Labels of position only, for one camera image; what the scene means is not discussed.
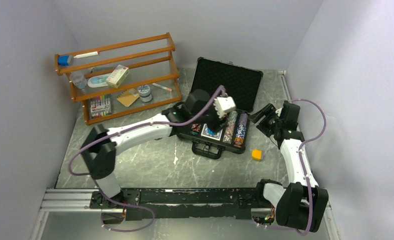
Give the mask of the blue small blind button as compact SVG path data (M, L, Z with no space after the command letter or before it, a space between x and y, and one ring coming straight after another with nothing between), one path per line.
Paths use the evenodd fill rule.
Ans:
M216 133L213 132L212 130L210 130L209 128L207 129L207 133L210 134L210 135L213 135L213 136L216 135Z

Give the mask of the blue playing card deck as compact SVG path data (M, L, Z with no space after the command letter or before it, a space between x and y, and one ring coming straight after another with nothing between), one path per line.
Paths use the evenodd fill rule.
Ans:
M208 128L207 124L205 123L203 125L202 130L201 130L201 136L205 137L205 138L208 138L208 139L219 141L221 139L222 132L223 132L222 129L219 130L218 132L213 132L212 130L210 130Z

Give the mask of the white dealer button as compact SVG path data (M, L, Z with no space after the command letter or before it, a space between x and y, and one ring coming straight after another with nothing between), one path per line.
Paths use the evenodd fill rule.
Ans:
M252 150L251 158L255 161L261 161L263 158L263 152L259 149Z

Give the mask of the black poker set case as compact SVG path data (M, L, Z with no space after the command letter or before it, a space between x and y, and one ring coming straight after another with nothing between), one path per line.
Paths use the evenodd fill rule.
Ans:
M192 141L194 154L213 160L224 151L242 154L263 75L260 70L198 58L190 94L179 109L189 119L208 100L211 105L197 121L181 127L178 137Z

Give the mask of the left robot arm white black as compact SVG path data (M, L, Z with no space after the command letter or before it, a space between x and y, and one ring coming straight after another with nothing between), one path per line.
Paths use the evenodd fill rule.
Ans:
M192 124L206 125L216 133L226 124L226 116L236 109L233 98L219 86L212 96L197 89L186 100L173 105L162 113L121 127L105 128L99 124L89 133L79 153L88 174L111 208L123 202L123 191L114 174L116 157L137 145L168 138Z

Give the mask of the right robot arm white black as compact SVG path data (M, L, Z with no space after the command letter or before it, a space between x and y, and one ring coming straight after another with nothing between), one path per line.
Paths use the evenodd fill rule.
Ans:
M323 124L321 132L314 138L306 139L298 130L300 106L296 100L284 101L283 106L276 109L268 104L249 119L266 137L273 137L282 154L288 173L288 186L262 179L257 183L253 196L260 207L272 207L274 215L258 220L259 224L275 219L282 227L295 229L300 235L315 233L329 201L326 189L319 187L314 178L305 146L320 138L326 130Z

